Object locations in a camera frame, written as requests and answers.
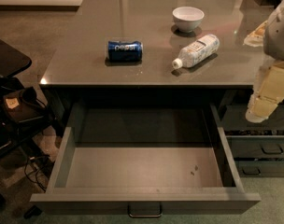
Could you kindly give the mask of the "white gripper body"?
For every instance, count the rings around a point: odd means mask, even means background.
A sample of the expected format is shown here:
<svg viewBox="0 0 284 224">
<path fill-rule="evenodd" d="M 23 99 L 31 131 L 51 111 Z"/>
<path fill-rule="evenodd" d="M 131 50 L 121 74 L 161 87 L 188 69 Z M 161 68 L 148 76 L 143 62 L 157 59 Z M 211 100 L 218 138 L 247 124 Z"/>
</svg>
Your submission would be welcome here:
<svg viewBox="0 0 284 224">
<path fill-rule="evenodd" d="M 284 61 L 284 0 L 270 14 L 263 35 L 263 51 Z"/>
</svg>

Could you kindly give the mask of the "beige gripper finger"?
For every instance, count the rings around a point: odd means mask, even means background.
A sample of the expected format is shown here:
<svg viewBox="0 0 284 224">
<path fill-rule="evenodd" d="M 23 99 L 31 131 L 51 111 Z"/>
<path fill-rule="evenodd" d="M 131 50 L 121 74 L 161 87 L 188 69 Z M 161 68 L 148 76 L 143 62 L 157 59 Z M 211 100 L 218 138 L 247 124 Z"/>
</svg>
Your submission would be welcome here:
<svg viewBox="0 0 284 224">
<path fill-rule="evenodd" d="M 252 123 L 267 120 L 283 100 L 284 61 L 262 65 L 255 77 L 246 120 Z"/>
<path fill-rule="evenodd" d="M 267 21 L 261 23 L 254 31 L 244 39 L 244 44 L 250 47 L 261 47 L 263 45 L 263 36 Z"/>
</svg>

